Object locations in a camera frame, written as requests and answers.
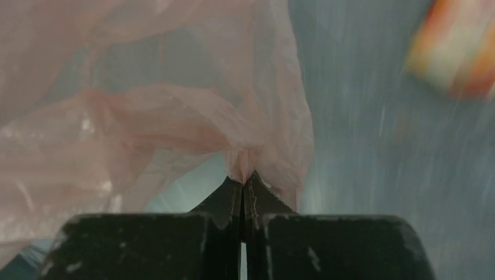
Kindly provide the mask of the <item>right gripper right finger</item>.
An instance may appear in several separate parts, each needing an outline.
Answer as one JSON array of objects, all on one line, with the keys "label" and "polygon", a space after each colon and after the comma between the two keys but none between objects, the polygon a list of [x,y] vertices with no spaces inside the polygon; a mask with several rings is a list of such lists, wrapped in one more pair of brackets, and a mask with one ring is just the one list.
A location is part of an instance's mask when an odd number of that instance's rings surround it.
[{"label": "right gripper right finger", "polygon": [[413,227],[393,215],[303,215],[253,174],[244,186],[248,279],[434,279]]}]

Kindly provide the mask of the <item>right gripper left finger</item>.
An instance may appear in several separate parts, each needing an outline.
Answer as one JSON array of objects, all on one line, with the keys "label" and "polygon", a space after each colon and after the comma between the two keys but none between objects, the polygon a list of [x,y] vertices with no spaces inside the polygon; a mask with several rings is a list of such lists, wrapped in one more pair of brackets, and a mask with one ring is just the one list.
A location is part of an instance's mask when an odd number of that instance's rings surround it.
[{"label": "right gripper left finger", "polygon": [[60,229],[37,278],[225,278],[240,191],[241,184],[226,178],[186,213],[77,215]]}]

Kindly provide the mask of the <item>pink translucent trash bag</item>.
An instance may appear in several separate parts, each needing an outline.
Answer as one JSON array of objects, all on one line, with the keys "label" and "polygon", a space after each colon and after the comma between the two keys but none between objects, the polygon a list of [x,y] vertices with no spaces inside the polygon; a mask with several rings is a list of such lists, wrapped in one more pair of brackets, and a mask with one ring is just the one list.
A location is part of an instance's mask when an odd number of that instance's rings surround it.
[{"label": "pink translucent trash bag", "polygon": [[287,1],[2,1],[1,265],[223,153],[296,207],[313,155]]}]

